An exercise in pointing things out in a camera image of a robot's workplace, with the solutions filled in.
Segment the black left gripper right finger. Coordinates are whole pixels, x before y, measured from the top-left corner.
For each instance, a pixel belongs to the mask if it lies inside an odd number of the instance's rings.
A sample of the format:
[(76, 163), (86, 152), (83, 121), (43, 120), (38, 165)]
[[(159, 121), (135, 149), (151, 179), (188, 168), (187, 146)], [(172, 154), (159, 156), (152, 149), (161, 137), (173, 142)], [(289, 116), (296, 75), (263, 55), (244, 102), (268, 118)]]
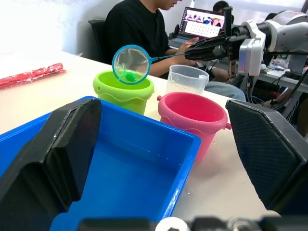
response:
[(267, 210), (308, 213), (308, 143), (277, 111), (226, 103), (239, 158)]

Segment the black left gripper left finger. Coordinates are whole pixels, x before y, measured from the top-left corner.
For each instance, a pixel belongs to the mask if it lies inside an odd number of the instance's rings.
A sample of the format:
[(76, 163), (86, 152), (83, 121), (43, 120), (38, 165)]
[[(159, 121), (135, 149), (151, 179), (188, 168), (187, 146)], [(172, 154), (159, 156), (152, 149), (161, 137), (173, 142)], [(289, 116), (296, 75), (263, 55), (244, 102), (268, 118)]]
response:
[(51, 113), (0, 179), (0, 228), (47, 231), (81, 199), (96, 141), (99, 100), (69, 103)]

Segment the person's left hand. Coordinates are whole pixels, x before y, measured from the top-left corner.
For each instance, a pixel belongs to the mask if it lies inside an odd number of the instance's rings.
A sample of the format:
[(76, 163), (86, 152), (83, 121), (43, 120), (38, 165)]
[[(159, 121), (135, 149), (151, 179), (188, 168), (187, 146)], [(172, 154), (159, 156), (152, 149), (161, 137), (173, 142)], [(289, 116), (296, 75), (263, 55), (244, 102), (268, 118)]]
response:
[(198, 37), (193, 38), (189, 41), (186, 41), (182, 43), (182, 45), (178, 49), (178, 53), (184, 53), (189, 47), (191, 47), (193, 44), (195, 44), (199, 40)]

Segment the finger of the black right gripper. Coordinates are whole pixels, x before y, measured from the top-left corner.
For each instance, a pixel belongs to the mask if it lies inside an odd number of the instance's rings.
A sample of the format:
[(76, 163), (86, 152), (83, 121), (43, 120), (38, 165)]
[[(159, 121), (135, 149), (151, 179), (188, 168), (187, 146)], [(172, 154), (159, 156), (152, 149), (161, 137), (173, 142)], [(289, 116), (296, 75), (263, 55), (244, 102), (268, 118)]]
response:
[(224, 48), (207, 47), (207, 46), (192, 46), (184, 52), (184, 56), (192, 61), (212, 61), (227, 57), (227, 52)]
[(194, 43), (185, 52), (185, 55), (203, 54), (213, 51), (215, 47), (224, 45), (226, 36), (217, 36), (213, 38), (206, 38)]

